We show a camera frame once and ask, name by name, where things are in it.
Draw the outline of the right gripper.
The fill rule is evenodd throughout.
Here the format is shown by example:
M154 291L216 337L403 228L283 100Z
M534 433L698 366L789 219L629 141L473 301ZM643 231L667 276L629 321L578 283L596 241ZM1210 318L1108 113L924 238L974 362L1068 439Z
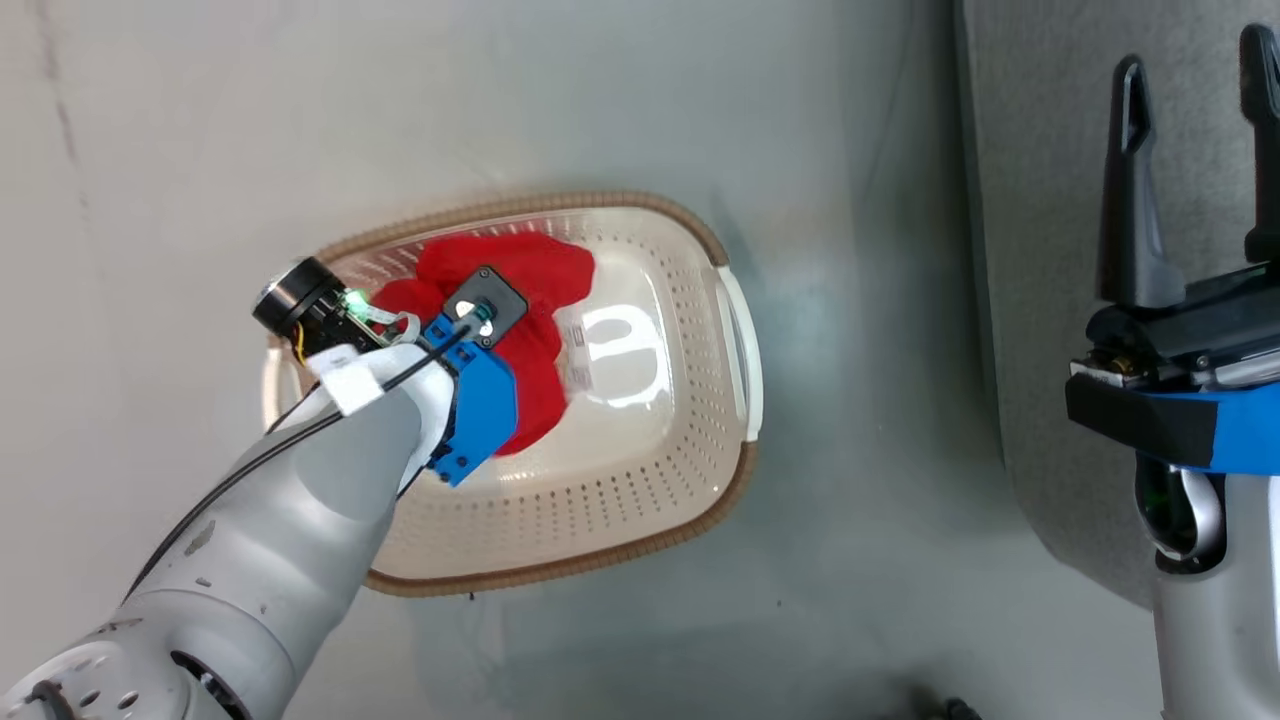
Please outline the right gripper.
M1074 395L1277 383L1279 53L1271 27L1242 31L1239 70L1242 114L1254 138L1254 225L1244 252L1260 265L1187 287L1160 227L1152 172L1158 136L1146 65L1135 54L1116 64L1097 261L1098 297L1107 304L1085 325L1091 348L1070 364Z

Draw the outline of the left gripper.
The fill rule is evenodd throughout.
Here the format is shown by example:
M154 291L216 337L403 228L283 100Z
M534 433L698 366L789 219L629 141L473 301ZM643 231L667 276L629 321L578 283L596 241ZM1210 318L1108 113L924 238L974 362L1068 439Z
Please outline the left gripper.
M422 346L416 316L397 316L348 287L316 258L302 258L259 293L253 318L297 363L351 345L367 354L394 345Z

